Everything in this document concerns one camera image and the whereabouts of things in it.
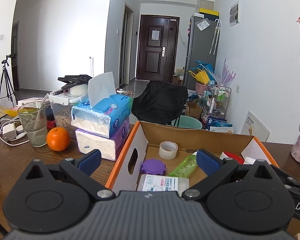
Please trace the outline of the red cardboard pumpkin box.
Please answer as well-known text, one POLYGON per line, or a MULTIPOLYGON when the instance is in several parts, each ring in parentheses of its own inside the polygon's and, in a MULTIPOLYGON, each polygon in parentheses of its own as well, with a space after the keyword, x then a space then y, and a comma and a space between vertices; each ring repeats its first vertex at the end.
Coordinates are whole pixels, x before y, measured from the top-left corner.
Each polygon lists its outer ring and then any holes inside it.
POLYGON ((135 191, 139 182, 141 163, 146 159, 159 159, 159 145, 163 141, 172 141, 178 146, 176 157, 164 161, 167 172, 173 171, 187 156, 201 148, 217 157, 222 152, 230 152, 243 158, 265 159, 268 163, 277 165, 257 137, 138 121, 130 131, 106 187, 115 193, 121 190, 135 191))

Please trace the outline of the yellow blue bags pile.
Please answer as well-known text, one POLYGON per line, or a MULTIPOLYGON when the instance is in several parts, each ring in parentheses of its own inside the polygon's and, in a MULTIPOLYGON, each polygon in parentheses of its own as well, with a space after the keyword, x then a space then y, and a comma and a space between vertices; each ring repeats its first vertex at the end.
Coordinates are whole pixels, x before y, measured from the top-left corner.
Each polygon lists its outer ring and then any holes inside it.
POLYGON ((196 60, 198 65, 187 72, 195 79, 197 83, 207 85, 210 81, 215 81, 213 66, 204 61, 196 60))

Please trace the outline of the blue tissue pack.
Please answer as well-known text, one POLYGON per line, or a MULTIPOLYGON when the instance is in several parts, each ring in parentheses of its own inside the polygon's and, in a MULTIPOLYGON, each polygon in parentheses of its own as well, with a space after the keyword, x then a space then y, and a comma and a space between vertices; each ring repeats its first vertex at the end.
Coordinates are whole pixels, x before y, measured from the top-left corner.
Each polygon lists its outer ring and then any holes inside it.
POLYGON ((131 114, 133 99, 117 94, 112 72, 88 82, 88 98, 71 109, 71 125, 105 138, 111 137, 131 114))

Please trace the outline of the orange fruit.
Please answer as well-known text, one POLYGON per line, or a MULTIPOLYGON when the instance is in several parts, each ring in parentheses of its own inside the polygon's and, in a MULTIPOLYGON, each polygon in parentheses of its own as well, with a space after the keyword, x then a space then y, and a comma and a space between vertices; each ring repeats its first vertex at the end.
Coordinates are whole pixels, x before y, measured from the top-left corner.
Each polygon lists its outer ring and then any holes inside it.
POLYGON ((55 127, 48 132, 46 143, 51 150, 61 152, 70 145, 69 132, 63 127, 55 127))

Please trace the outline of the red white lint brush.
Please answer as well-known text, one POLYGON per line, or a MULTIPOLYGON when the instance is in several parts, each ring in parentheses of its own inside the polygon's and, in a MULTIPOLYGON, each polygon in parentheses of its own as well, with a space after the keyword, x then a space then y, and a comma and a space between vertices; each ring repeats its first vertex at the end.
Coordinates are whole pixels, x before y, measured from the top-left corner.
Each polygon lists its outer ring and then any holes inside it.
POLYGON ((244 164, 244 159, 242 157, 240 157, 239 155, 230 153, 230 152, 222 152, 219 158, 221 160, 223 160, 225 158, 232 158, 232 159, 236 160, 239 164, 244 164))

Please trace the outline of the clear food container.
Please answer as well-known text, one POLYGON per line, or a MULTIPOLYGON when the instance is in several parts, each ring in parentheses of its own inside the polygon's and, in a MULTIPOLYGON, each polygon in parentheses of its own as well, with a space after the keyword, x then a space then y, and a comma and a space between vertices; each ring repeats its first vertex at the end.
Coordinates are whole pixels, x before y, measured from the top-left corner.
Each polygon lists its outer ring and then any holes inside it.
POLYGON ((75 127, 71 125, 72 107, 88 98, 88 85, 82 84, 66 90, 56 90, 49 94, 49 102, 57 127, 63 127, 71 136, 75 135, 75 127))

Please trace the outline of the grey refrigerator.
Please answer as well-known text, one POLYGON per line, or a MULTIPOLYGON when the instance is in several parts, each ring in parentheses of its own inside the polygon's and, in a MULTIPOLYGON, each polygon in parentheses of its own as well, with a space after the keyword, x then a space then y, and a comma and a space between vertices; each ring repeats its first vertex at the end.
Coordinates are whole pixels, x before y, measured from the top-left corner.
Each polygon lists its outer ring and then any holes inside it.
POLYGON ((183 85, 187 89, 195 90, 195 79, 191 76, 189 70, 198 66, 197 61, 211 64, 212 71, 214 71, 217 50, 214 50, 215 46, 212 42, 217 23, 217 21, 196 14, 190 17, 183 81, 183 85))

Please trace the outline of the purple tissue pack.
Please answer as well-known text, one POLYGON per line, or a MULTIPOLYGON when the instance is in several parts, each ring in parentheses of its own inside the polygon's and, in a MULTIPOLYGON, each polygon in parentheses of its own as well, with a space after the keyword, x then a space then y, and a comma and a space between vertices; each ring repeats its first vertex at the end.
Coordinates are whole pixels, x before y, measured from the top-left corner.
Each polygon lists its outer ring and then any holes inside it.
POLYGON ((110 138, 104 138, 78 128, 75 131, 78 149, 82 154, 99 150, 103 159, 116 161, 128 137, 129 130, 129 117, 110 138))

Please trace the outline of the metal storage rack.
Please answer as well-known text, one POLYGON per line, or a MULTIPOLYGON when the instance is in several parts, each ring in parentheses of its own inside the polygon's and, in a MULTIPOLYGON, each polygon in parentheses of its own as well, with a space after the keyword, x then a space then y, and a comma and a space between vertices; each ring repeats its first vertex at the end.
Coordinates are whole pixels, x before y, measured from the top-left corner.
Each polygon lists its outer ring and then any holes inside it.
POLYGON ((202 119, 206 121, 210 116, 225 119, 231 92, 230 87, 208 85, 201 96, 202 119))

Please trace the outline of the clear cotton swab box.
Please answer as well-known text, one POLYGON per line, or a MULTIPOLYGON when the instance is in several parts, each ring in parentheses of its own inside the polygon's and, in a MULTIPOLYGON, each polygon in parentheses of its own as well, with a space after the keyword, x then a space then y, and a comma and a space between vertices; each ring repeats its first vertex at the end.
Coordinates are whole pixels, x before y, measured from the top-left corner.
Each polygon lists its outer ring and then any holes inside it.
POLYGON ((143 192, 177 191, 181 196, 189 187, 188 178, 143 174, 136 190, 143 192))

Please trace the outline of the white tape roll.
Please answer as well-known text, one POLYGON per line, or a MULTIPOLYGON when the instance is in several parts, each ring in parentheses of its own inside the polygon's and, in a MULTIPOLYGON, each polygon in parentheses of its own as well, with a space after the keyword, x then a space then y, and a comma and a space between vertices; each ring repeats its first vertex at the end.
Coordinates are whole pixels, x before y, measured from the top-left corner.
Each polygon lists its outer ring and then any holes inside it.
POLYGON ((163 141, 159 145, 159 156, 165 160, 172 160, 176 157, 178 145, 172 141, 163 141))

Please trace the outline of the white board against wall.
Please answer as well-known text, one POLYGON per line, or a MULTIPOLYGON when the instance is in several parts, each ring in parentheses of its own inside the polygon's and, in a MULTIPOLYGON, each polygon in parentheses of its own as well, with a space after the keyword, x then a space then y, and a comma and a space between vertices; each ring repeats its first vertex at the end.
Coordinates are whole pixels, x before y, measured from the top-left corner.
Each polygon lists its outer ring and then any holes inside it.
POLYGON ((243 128, 241 130, 242 135, 251 135, 257 137, 261 142, 266 142, 270 131, 258 120, 256 116, 250 111, 247 113, 247 117, 244 121, 243 128))

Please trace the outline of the dark brown door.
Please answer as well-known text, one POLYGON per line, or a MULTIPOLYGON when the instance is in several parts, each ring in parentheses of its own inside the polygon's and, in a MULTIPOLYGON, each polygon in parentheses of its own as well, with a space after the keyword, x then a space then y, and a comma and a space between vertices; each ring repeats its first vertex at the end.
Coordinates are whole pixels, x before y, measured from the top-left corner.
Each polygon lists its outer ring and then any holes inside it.
POLYGON ((141 15, 137 80, 172 82, 178 34, 178 17, 141 15))

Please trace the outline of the clear glass cup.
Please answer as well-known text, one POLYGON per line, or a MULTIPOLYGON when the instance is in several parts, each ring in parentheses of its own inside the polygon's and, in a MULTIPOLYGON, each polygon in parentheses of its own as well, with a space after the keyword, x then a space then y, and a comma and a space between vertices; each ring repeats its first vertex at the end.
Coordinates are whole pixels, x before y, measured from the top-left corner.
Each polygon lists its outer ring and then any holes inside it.
POLYGON ((46 145, 47 117, 46 104, 43 102, 29 102, 17 110, 20 122, 33 147, 46 145))

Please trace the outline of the black folding chair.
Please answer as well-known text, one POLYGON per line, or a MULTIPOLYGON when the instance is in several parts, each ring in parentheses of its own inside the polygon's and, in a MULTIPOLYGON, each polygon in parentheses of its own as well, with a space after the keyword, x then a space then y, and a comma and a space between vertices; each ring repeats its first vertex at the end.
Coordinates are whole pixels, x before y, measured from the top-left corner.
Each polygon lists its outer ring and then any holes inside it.
POLYGON ((132 114, 139 121, 170 125, 181 116, 187 88, 161 81, 150 81, 142 94, 133 99, 132 114))

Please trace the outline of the purple bottle cap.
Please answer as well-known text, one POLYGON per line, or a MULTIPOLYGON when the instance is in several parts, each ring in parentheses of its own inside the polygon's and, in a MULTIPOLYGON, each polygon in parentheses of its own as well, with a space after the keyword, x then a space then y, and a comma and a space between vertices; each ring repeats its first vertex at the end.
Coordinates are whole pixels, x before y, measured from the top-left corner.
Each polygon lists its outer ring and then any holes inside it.
POLYGON ((166 165, 158 159, 148 159, 141 164, 140 172, 141 174, 164 176, 166 165))

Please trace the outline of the green spray bottle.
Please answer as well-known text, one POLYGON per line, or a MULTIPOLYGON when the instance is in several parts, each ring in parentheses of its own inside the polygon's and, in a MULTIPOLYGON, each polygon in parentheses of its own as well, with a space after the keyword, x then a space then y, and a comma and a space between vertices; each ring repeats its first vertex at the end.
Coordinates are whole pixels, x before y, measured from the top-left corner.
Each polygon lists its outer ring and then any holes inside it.
POLYGON ((197 167, 196 154, 186 157, 171 173, 169 177, 189 178, 197 167))

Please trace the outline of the green plastic basin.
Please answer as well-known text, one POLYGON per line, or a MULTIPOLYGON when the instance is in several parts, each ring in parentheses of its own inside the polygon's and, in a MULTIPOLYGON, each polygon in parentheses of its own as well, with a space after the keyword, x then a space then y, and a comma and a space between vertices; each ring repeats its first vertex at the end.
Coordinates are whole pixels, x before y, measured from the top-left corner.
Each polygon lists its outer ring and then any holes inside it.
POLYGON ((181 115, 179 118, 173 120, 172 126, 189 129, 202 129, 203 127, 202 123, 199 120, 186 115, 181 115))

